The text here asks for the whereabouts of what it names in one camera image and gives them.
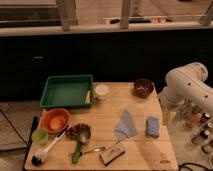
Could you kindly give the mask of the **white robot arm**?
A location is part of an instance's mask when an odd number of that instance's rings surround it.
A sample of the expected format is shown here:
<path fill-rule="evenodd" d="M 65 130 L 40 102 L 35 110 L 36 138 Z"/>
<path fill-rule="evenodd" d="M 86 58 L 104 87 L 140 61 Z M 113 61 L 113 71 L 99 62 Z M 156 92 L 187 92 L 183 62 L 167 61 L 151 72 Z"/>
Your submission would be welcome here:
<path fill-rule="evenodd" d="M 159 94 L 161 106 L 175 108 L 190 100 L 204 112 L 213 114 L 213 88 L 205 84 L 207 78 L 208 70 L 199 62 L 170 70 L 165 77 L 166 86 Z"/>

